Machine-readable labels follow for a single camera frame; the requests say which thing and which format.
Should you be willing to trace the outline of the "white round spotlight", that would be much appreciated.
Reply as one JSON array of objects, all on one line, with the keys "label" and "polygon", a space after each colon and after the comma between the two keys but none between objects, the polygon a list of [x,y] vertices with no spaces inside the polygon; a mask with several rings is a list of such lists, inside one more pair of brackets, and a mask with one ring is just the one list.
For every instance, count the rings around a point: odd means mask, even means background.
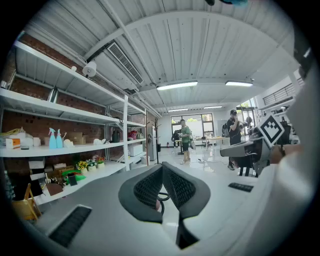
[{"label": "white round spotlight", "polygon": [[95,61],[88,62],[82,69],[82,73],[86,78],[92,78],[97,73],[97,64]]}]

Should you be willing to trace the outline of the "black railing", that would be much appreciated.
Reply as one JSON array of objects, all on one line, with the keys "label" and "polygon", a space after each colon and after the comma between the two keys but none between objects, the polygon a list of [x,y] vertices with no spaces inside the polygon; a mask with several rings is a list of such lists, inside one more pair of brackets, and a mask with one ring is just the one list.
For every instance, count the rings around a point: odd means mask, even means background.
[{"label": "black railing", "polygon": [[297,94],[296,89],[292,83],[287,86],[273,92],[265,97],[263,97],[264,106],[271,106],[272,104],[276,104],[280,101],[283,101],[288,98],[293,98]]}]

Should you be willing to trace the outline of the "black coat rack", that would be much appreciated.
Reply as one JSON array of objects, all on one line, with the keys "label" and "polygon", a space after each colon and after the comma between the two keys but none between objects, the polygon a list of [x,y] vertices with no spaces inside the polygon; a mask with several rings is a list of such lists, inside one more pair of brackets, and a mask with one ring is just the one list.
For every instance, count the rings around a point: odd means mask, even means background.
[{"label": "black coat rack", "polygon": [[158,164],[159,163],[159,150],[158,150],[158,144],[159,144],[158,128],[159,128],[159,124],[158,124],[158,119],[155,118],[154,122],[151,125],[155,126],[155,134],[156,134],[156,160],[154,160],[152,162],[155,162],[156,164]]}]

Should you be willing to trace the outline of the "black framed window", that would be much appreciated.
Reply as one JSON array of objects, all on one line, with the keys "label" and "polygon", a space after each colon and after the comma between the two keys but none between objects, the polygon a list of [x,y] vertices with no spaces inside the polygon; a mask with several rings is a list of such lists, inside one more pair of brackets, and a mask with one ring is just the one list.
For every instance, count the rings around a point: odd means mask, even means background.
[{"label": "black framed window", "polygon": [[195,137],[213,137],[215,135],[213,114],[193,114],[171,117],[171,130],[174,133],[181,129],[180,121],[185,120],[185,124],[189,126]]}]

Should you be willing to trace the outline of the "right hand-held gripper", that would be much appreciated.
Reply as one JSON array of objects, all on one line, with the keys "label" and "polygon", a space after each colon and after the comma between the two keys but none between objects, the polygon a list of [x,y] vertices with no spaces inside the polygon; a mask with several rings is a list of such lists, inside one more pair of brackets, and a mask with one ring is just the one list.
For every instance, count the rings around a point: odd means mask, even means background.
[{"label": "right hand-held gripper", "polygon": [[272,147],[285,132],[277,118],[270,114],[252,130],[248,141],[240,142],[220,150],[222,157],[230,157],[241,166],[250,166],[257,175],[270,165]]}]

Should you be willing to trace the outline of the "white metal shelving unit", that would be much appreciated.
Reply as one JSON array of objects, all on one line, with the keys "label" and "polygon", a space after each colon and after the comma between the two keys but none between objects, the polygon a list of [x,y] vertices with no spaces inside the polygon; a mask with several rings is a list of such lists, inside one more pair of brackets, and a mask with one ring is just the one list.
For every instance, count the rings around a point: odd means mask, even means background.
[{"label": "white metal shelving unit", "polygon": [[[0,88],[0,104],[3,105],[4,110],[15,113],[22,113],[30,116],[44,117],[56,120],[70,121],[74,123],[85,123],[93,125],[116,125],[123,131],[126,131],[128,127],[139,127],[140,124],[136,122],[128,121],[126,111],[128,108],[134,108],[133,104],[128,102],[127,98],[122,98],[107,90],[106,88],[98,85],[94,81],[84,77],[76,71],[70,69],[64,64],[50,58],[49,56],[35,50],[32,47],[20,42],[15,41],[13,46],[18,52],[24,54],[24,61],[28,60],[28,56],[34,58],[34,64],[38,62],[44,62],[43,74],[47,74],[49,68],[56,69],[58,80],[61,74],[66,74],[72,78],[74,82],[79,81],[83,83],[83,87],[88,92],[92,92],[94,95],[102,93],[104,96],[115,98],[118,102],[123,103],[123,117],[113,118],[104,114],[93,113],[77,108],[73,108],[66,105],[61,105],[48,100],[42,100],[6,88]],[[128,145],[133,143],[142,143],[146,141],[145,138],[128,140],[126,137],[121,142],[117,143],[104,143],[94,144],[86,143],[83,145],[77,144],[73,147],[62,147],[62,148],[50,148],[49,146],[32,146],[29,149],[9,149],[5,146],[0,146],[0,158],[29,158],[29,157],[46,157],[46,156],[58,156],[76,154],[82,152],[106,150],[114,147],[127,148]]]}]

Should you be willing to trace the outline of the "person's light grey shirt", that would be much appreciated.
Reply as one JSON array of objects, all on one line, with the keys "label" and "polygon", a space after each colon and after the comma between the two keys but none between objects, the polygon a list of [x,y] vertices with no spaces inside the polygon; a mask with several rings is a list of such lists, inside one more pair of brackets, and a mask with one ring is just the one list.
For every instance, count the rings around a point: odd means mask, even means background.
[{"label": "person's light grey shirt", "polygon": [[288,117],[303,149],[285,156],[262,172],[261,181],[272,174],[269,193],[254,227],[252,243],[282,241],[293,231],[307,211],[320,181],[320,66],[313,61],[304,78],[305,85],[288,111]]}]

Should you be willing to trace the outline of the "sunflower pot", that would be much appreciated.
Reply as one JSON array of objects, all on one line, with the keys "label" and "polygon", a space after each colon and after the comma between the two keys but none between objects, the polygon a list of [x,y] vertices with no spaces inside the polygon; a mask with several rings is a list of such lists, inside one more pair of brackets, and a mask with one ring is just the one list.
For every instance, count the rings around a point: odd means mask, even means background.
[{"label": "sunflower pot", "polygon": [[85,175],[88,172],[88,163],[86,161],[79,161],[76,163],[76,170],[81,173],[82,175]]}]

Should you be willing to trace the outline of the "brown paper bag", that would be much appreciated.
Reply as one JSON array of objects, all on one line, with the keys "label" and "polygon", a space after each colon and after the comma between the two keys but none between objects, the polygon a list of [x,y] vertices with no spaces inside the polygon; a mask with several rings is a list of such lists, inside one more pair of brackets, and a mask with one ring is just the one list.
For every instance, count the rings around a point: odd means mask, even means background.
[{"label": "brown paper bag", "polygon": [[65,138],[73,142],[74,145],[85,145],[87,140],[87,136],[82,132],[68,132]]}]

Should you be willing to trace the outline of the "green snack packet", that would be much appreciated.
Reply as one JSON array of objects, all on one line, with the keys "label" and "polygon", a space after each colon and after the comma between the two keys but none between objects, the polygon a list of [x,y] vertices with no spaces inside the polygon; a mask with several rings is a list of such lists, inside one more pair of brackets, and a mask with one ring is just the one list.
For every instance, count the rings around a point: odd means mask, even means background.
[{"label": "green snack packet", "polygon": [[77,182],[86,179],[86,176],[83,175],[81,172],[78,172],[77,170],[66,170],[63,171],[61,175],[67,184],[70,183],[69,176],[75,176],[75,180]]}]

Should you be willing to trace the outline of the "person's right forearm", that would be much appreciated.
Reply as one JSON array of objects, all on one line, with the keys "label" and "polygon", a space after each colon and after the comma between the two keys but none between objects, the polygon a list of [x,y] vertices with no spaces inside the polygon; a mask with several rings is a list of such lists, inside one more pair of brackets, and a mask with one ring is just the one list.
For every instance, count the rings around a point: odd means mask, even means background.
[{"label": "person's right forearm", "polygon": [[274,145],[271,149],[269,162],[270,164],[278,164],[282,158],[293,153],[301,152],[303,147],[301,144],[281,144]]}]

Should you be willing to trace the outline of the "wooden coat rack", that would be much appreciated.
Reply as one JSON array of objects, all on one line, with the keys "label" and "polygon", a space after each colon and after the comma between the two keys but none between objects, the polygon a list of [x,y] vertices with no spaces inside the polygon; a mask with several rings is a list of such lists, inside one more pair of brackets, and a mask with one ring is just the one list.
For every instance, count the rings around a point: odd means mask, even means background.
[{"label": "wooden coat rack", "polygon": [[145,158],[146,158],[146,166],[149,166],[149,157],[148,157],[148,111],[144,109],[145,114]]}]

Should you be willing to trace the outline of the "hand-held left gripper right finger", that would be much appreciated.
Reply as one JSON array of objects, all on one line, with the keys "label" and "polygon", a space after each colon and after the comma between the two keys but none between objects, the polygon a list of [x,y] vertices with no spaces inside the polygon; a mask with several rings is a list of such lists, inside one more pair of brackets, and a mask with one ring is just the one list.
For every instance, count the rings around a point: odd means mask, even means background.
[{"label": "hand-held left gripper right finger", "polygon": [[162,183],[179,212],[176,245],[187,248],[199,239],[187,230],[184,220],[198,216],[207,205],[211,191],[208,185],[181,169],[162,163]]}]

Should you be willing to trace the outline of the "red flower pot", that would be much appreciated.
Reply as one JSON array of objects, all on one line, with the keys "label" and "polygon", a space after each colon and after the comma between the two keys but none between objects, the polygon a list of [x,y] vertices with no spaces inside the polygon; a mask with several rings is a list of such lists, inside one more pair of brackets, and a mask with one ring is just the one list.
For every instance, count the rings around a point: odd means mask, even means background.
[{"label": "red flower pot", "polygon": [[106,158],[104,156],[95,155],[93,160],[97,169],[103,169],[105,167]]}]

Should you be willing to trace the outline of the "brown leather pouch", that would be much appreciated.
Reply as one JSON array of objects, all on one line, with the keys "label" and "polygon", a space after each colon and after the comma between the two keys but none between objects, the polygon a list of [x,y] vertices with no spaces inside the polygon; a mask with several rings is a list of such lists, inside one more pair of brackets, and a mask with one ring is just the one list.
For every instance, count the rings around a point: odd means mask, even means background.
[{"label": "brown leather pouch", "polygon": [[63,192],[63,187],[58,183],[48,183],[46,187],[50,196]]}]

